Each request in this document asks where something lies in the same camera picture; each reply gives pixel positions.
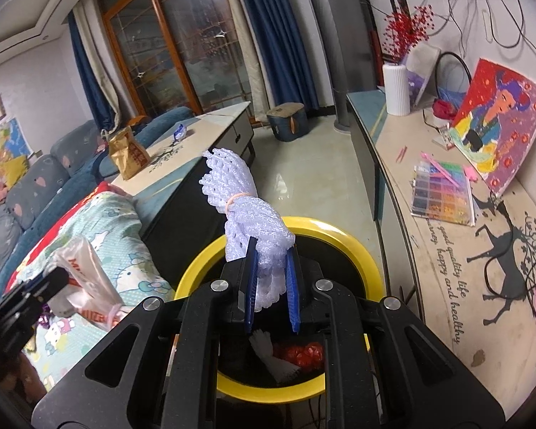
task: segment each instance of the hello kitty blanket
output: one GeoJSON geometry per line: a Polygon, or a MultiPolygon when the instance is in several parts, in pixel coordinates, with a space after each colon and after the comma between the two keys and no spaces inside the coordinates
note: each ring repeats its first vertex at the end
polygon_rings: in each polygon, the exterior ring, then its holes
{"type": "MultiPolygon", "coordinates": [[[[172,300],[174,291],[155,269],[140,240],[141,223],[130,198],[97,189],[53,233],[29,254],[17,270],[16,282],[33,278],[46,266],[52,252],[76,236],[92,244],[101,267],[126,306],[137,306],[149,296],[172,300]]],[[[49,328],[38,326],[35,352],[26,350],[47,390],[55,385],[106,334],[80,315],[52,318],[49,328]]]]}

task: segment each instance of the coffee table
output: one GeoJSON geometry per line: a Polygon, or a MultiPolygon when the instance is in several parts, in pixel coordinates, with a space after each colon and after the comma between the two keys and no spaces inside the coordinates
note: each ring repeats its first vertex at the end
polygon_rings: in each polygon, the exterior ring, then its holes
{"type": "Polygon", "coordinates": [[[183,121],[187,137],[172,146],[163,136],[147,151],[152,163],[128,181],[112,184],[133,196],[142,223],[141,238],[161,276],[173,288],[200,251],[223,233],[224,215],[207,202],[198,181],[209,172],[204,150],[226,148],[248,164],[255,158],[250,102],[222,108],[183,121]]]}

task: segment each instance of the brown paper bag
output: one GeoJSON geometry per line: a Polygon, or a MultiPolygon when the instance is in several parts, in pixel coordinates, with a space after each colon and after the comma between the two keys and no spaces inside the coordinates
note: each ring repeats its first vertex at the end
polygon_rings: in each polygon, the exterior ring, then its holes
{"type": "Polygon", "coordinates": [[[129,126],[109,139],[109,156],[125,181],[136,175],[151,160],[147,150],[133,137],[129,126]]]}

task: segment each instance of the woman portrait painting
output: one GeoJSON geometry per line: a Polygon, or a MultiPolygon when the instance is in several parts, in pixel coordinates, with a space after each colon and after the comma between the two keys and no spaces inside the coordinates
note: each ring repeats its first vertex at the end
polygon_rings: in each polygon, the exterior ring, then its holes
{"type": "Polygon", "coordinates": [[[536,84],[481,59],[450,135],[491,190],[502,193],[536,135],[536,84]]]}

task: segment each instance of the blue curtain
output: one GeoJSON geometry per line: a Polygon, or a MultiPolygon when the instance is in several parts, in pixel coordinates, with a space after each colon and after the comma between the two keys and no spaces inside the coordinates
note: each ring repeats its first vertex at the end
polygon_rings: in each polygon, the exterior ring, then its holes
{"type": "Polygon", "coordinates": [[[288,0],[244,0],[276,104],[319,107],[302,38],[288,0]]]}
{"type": "Polygon", "coordinates": [[[67,21],[70,25],[71,45],[74,48],[75,62],[78,65],[81,84],[83,84],[83,90],[86,93],[95,124],[100,131],[111,130],[115,122],[115,111],[109,105],[105,94],[97,83],[89,59],[87,59],[83,42],[79,36],[78,25],[75,22],[73,12],[68,14],[67,21]]]}

